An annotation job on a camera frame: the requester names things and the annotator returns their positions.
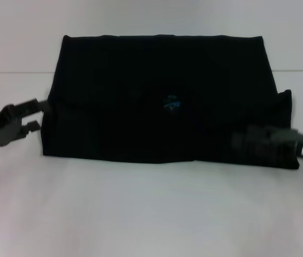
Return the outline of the black T-shirt with FREE! print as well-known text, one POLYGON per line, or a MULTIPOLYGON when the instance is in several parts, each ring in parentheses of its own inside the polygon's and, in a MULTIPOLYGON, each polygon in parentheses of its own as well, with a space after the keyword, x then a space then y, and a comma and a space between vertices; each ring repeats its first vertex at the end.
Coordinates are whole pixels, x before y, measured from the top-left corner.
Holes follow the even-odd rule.
POLYGON ((64 36, 48 104, 43 155, 128 163, 279 168, 235 152, 232 134, 292 118, 260 36, 64 36))

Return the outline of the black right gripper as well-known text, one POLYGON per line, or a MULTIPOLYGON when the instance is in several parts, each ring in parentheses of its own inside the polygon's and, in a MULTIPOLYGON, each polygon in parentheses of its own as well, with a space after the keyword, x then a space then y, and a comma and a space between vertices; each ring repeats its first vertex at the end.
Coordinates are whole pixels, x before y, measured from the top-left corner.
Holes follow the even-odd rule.
POLYGON ((245 156, 269 157, 274 153, 274 144, 271 138, 279 142, 293 143, 296 156, 303 158, 303 134, 294 129, 281 129, 270 134, 266 128, 249 126, 243 131, 232 134, 231 148, 245 156))

